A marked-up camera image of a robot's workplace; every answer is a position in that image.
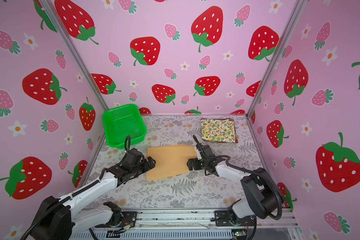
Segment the tan cloth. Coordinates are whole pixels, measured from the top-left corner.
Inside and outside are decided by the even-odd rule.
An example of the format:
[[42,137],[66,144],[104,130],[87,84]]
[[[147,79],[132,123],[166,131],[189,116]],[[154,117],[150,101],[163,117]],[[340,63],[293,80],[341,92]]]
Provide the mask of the tan cloth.
[[187,162],[197,157],[194,146],[172,145],[147,148],[147,156],[156,161],[156,166],[146,173],[147,181],[155,181],[187,174]]

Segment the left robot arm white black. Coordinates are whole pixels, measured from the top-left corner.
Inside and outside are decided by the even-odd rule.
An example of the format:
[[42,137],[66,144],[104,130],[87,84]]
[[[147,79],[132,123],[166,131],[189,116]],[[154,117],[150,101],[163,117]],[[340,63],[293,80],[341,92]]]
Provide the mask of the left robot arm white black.
[[126,153],[122,160],[104,168],[96,180],[59,198],[44,199],[31,226],[21,237],[35,240],[68,240],[75,234],[97,225],[116,226],[122,220],[121,209],[113,202],[86,211],[84,208],[106,192],[138,178],[156,166],[152,157],[131,149],[131,137],[125,140]]

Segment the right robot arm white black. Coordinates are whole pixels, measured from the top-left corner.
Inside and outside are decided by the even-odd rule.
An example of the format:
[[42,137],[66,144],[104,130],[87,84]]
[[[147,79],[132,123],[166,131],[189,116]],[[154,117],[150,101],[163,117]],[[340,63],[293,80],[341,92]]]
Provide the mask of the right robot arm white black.
[[197,157],[189,159],[190,171],[203,170],[206,176],[214,175],[242,185],[246,199],[238,200],[228,208],[227,219],[232,225],[241,225],[246,217],[280,220],[283,213],[284,195],[264,168],[248,170],[230,163],[231,157],[217,156],[209,145],[196,142]]

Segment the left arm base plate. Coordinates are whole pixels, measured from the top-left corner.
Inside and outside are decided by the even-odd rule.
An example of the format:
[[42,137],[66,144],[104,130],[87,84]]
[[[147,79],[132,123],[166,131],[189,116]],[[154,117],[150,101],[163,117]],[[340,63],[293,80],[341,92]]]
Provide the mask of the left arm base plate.
[[133,228],[137,220],[138,212],[122,211],[117,214],[113,214],[111,219],[106,224],[95,226],[96,228]]

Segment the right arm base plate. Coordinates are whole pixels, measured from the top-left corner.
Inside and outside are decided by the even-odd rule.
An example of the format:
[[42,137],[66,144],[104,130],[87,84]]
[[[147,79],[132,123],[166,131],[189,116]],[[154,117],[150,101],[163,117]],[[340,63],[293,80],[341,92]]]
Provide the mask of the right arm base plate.
[[255,225],[256,218],[254,216],[247,216],[239,219],[234,215],[232,211],[215,211],[214,218],[211,222],[214,222],[218,227],[253,227]]

